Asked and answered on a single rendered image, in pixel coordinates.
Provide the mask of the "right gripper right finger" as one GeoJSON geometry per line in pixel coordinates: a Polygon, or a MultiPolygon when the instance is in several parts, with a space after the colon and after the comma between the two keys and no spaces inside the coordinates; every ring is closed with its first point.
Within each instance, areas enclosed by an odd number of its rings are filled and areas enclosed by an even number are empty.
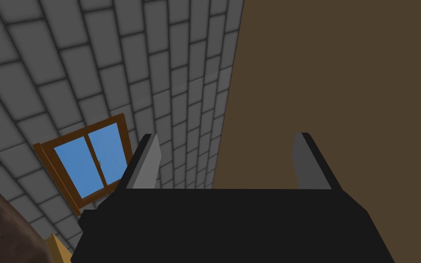
{"type": "Polygon", "coordinates": [[[299,189],[342,189],[309,133],[295,134],[292,163],[299,189]]]}

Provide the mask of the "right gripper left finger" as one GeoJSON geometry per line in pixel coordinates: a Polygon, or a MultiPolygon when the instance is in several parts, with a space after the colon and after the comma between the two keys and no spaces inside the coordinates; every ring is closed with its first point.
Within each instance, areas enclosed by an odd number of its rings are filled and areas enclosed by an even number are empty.
{"type": "Polygon", "coordinates": [[[158,135],[145,134],[122,175],[121,189],[154,189],[161,158],[158,135]]]}

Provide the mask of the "brown framed window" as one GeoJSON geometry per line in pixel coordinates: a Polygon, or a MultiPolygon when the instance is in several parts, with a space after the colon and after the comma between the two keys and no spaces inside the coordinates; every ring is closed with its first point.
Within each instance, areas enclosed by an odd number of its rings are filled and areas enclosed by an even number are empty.
{"type": "Polygon", "coordinates": [[[33,148],[77,216],[115,190],[133,156],[123,113],[33,148]]]}

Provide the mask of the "brown door leaf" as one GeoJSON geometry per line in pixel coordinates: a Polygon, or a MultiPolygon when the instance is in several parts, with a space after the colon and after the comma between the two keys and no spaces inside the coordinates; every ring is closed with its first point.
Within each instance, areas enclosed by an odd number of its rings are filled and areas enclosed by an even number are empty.
{"type": "Polygon", "coordinates": [[[295,187],[297,132],[421,263],[421,0],[245,0],[214,186],[295,187]]]}

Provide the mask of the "yellow wooden furniture piece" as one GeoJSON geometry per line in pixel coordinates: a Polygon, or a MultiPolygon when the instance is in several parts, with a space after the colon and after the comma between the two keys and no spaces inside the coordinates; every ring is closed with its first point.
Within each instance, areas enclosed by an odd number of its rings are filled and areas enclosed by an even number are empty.
{"type": "Polygon", "coordinates": [[[52,233],[45,240],[54,263],[72,263],[72,253],[61,243],[61,241],[52,233]]]}

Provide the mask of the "dark brown furniture block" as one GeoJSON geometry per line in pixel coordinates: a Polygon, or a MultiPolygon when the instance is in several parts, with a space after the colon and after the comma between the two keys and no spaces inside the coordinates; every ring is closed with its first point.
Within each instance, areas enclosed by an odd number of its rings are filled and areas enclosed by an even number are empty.
{"type": "Polygon", "coordinates": [[[54,263],[47,244],[1,194],[0,263],[54,263]]]}

